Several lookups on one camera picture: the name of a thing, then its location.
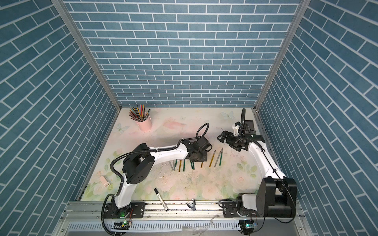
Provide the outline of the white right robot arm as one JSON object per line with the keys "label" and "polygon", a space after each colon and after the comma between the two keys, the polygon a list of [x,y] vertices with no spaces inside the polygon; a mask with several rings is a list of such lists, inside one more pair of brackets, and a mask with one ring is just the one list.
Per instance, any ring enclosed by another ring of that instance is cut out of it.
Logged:
{"label": "white right robot arm", "polygon": [[256,134],[253,121],[235,123],[232,132],[223,131],[217,137],[236,151],[246,150],[260,169],[262,180],[257,193],[240,193],[237,210],[253,210],[260,217],[289,218],[296,216],[297,184],[275,163],[262,135]]}

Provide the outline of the silver carving knife capped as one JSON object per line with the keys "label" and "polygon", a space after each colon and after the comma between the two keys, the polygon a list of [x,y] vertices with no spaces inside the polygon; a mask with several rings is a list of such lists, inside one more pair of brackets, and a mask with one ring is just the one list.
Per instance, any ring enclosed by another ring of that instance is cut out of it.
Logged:
{"label": "silver carving knife capped", "polygon": [[217,156],[217,158],[216,158],[216,161],[215,161],[215,164],[214,164],[214,168],[216,168],[216,166],[217,166],[217,164],[218,164],[218,162],[219,162],[219,158],[220,158],[220,155],[221,155],[221,150],[220,150],[220,152],[219,152],[219,154],[218,154],[218,156]]}

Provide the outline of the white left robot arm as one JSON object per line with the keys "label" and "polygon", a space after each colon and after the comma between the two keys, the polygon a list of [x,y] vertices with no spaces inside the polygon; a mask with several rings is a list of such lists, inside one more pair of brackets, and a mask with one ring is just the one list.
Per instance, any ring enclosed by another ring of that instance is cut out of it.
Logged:
{"label": "white left robot arm", "polygon": [[204,136],[181,139],[176,145],[161,148],[151,148],[146,143],[138,145],[132,152],[117,157],[110,164],[110,170],[121,180],[112,202],[118,209],[128,207],[136,186],[148,177],[155,165],[184,159],[206,162],[212,147]]}

